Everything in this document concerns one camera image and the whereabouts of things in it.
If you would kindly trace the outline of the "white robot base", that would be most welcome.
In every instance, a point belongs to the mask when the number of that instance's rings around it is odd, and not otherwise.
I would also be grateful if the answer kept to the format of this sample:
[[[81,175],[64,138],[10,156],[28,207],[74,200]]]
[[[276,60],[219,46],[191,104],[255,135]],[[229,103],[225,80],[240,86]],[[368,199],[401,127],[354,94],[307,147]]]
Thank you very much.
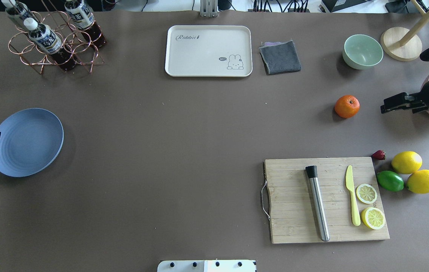
[[[255,260],[165,260],[158,272],[256,272]]]

